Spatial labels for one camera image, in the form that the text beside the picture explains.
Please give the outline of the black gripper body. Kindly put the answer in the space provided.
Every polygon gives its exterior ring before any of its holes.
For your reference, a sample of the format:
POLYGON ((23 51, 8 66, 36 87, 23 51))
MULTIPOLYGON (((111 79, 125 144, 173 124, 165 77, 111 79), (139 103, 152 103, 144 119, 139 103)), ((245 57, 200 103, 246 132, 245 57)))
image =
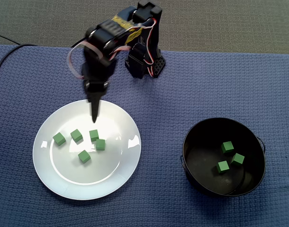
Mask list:
POLYGON ((84 76, 84 89, 87 95, 92 93, 104 93, 108 87, 109 78, 116 67, 116 59, 109 60, 99 56, 90 48, 84 48, 85 62, 82 66, 84 76))

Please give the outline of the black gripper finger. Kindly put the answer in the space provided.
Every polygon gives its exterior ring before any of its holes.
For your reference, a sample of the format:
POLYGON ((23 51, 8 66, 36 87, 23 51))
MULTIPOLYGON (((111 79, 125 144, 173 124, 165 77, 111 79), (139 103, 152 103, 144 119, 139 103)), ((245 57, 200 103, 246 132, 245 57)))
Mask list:
POLYGON ((101 97, 102 97, 101 94, 97 94, 97 95, 95 95, 95 98, 94 98, 94 122, 96 122, 96 119, 98 116, 99 104, 100 104, 101 97))
POLYGON ((95 96, 89 95, 88 102, 91 104, 90 110, 91 110, 92 121, 93 123, 95 123, 95 96))

